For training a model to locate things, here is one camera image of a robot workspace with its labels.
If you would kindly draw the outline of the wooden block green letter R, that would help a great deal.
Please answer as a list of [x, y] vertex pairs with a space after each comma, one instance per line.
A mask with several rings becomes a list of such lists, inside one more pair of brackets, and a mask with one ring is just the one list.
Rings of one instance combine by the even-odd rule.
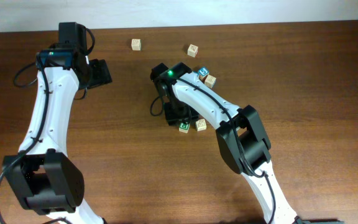
[[190, 129], [190, 124], [189, 123], [180, 123], [178, 129], [182, 133], [188, 133], [189, 129]]

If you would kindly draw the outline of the wooden block blue side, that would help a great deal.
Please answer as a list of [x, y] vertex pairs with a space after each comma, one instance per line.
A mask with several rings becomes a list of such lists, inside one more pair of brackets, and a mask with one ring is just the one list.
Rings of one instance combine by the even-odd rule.
[[204, 79], [204, 84], [208, 88], [213, 88], [213, 86], [216, 84], [216, 77], [212, 75], [207, 75], [206, 78]]

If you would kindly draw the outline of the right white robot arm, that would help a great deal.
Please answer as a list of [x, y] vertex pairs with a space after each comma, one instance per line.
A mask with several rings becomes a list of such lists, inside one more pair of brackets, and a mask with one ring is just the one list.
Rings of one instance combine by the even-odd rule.
[[158, 97], [168, 99], [162, 104], [168, 124], [184, 126], [203, 117], [214, 128], [222, 159], [248, 182], [266, 223], [301, 223], [278, 184], [270, 139], [255, 108], [226, 101], [182, 62], [172, 68], [160, 63], [150, 79]]

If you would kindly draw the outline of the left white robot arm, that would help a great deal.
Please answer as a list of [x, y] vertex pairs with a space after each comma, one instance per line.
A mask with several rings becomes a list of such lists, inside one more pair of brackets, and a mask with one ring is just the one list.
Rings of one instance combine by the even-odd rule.
[[63, 223], [105, 223], [86, 202], [81, 171], [67, 155], [67, 130], [76, 92], [111, 83], [105, 60], [73, 50], [36, 55], [38, 90], [27, 134], [2, 172], [25, 210]]

